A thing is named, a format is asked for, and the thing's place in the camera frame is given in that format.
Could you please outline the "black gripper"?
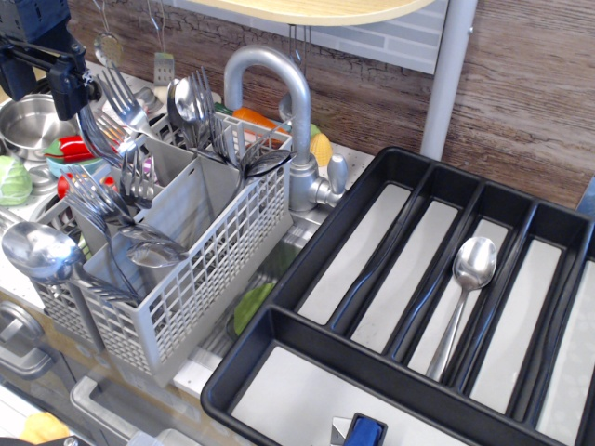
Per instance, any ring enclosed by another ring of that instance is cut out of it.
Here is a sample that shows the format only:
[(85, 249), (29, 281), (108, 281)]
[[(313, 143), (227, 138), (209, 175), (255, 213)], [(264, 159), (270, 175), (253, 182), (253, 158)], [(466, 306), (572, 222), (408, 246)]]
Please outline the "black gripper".
[(89, 105), (94, 81), (86, 49), (66, 27), (55, 27), (33, 42), (1, 35), (1, 87), (15, 101), (32, 93), (36, 69), (46, 73), (58, 117), (70, 120)]

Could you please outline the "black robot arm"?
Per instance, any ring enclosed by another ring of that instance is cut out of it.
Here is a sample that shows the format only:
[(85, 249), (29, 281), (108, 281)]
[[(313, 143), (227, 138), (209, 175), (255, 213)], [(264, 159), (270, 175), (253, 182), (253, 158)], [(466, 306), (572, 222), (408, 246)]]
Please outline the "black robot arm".
[(33, 92), (36, 69), (46, 73), (57, 115), (68, 121), (89, 107), (86, 48), (70, 33), (66, 1), (1, 3), (1, 87), (15, 101)]

